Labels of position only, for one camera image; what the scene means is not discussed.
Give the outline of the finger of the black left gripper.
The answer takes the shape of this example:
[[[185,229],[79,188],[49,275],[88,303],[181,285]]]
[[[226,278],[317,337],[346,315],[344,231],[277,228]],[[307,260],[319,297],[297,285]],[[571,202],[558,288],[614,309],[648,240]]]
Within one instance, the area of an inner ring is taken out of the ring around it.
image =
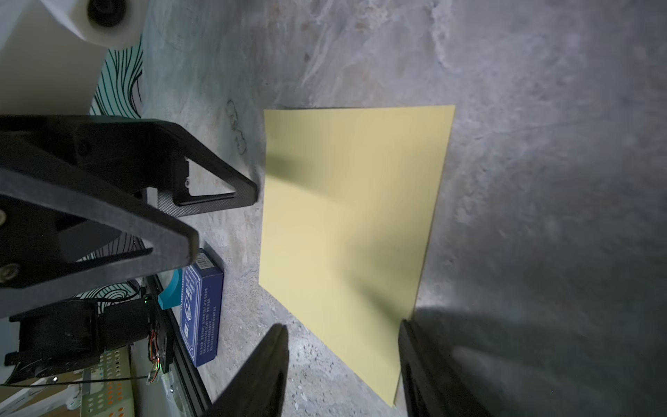
[[[1,132],[129,194],[154,188],[159,210],[173,217],[254,205],[258,185],[177,123],[121,116],[2,116]],[[231,191],[193,196],[187,180],[195,163]]]
[[[198,233],[85,174],[1,168],[1,315],[186,266]]]

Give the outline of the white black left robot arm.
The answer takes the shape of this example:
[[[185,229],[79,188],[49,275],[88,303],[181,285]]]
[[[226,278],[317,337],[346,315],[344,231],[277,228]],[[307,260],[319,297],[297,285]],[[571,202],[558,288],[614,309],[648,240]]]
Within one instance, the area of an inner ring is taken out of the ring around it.
[[[256,203],[258,185],[180,125],[114,116],[1,118],[1,315],[11,382],[90,366],[144,337],[82,293],[192,264],[188,215]]]

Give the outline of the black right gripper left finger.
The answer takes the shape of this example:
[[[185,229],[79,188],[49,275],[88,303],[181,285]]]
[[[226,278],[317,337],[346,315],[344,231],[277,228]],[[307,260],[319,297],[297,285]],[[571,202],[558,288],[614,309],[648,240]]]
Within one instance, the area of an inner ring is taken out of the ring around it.
[[[288,380],[288,329],[276,323],[206,416],[280,416]]]

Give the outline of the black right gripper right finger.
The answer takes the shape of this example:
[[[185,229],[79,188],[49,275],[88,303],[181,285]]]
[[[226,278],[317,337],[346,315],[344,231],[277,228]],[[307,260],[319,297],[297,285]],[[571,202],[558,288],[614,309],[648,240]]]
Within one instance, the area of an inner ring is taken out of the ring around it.
[[[398,344],[409,416],[490,415],[416,323],[401,322]]]

